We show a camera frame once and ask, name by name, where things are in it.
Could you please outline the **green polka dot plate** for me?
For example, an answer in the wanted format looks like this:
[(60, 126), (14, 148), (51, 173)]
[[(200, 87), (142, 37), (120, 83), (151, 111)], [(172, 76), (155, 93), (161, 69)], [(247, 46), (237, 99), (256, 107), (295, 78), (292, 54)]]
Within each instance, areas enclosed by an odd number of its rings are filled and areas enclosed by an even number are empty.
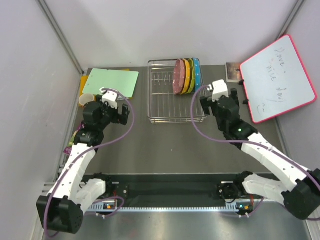
[(190, 94), (194, 91), (195, 88), (195, 64), (193, 58), (188, 59), (189, 65), (190, 65), (190, 83), (187, 93)]

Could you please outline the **orange polka dot plate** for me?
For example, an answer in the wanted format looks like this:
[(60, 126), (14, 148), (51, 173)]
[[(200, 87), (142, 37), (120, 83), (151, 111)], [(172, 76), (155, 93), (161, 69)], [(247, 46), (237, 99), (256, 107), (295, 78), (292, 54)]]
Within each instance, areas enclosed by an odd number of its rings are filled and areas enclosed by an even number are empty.
[(191, 79), (191, 68), (190, 68), (190, 63), (188, 62), (188, 60), (183, 59), (184, 65), (185, 65), (185, 79), (184, 79), (184, 86), (182, 89), (181, 94), (186, 94), (188, 92), (189, 89), (189, 85), (190, 85), (190, 79)]

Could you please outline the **blue polka dot plate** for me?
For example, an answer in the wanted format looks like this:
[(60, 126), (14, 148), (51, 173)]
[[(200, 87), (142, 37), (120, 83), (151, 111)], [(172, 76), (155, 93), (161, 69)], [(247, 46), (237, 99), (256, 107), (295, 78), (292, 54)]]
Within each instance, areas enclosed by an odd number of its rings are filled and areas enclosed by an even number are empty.
[(193, 58), (194, 72), (195, 72), (195, 91), (197, 91), (202, 85), (201, 65), (198, 58)]

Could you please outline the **pink polka dot plate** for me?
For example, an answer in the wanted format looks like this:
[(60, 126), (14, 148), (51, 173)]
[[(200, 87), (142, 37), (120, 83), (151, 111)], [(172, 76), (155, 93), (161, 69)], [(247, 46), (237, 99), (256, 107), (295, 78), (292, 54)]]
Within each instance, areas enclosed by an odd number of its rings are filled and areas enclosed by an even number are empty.
[(175, 95), (179, 95), (185, 84), (185, 62), (183, 59), (178, 59), (175, 62), (175, 67), (173, 70), (173, 82), (172, 82), (172, 87), (173, 87), (173, 93)]

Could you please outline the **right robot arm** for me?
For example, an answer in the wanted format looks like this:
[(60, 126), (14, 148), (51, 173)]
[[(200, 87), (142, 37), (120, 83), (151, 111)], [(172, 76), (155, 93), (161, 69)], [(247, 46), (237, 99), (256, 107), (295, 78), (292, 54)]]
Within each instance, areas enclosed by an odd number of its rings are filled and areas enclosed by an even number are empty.
[(320, 170), (310, 170), (279, 151), (252, 125), (240, 117), (238, 93), (235, 88), (217, 91), (211, 85), (211, 97), (201, 97), (206, 115), (216, 118), (218, 130), (223, 133), (223, 143), (230, 143), (253, 157), (276, 176), (276, 180), (263, 178), (244, 171), (233, 181), (233, 192), (239, 198), (259, 195), (271, 199), (294, 217), (310, 220), (320, 206)]

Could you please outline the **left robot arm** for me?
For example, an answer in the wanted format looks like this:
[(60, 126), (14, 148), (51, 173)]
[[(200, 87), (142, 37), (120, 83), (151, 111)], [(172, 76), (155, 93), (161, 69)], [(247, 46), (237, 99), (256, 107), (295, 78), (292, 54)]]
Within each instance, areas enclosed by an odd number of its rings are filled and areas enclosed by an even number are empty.
[(47, 237), (50, 237), (50, 231), (76, 234), (91, 205), (99, 197), (106, 199), (113, 194), (113, 185), (101, 178), (89, 179), (83, 188), (80, 184), (97, 151), (124, 138), (120, 136), (103, 143), (105, 128), (110, 124), (125, 126), (129, 116), (134, 115), (130, 102), (123, 104), (121, 112), (102, 101), (91, 101), (84, 106), (82, 128), (76, 133), (67, 163), (53, 188), (36, 202)]

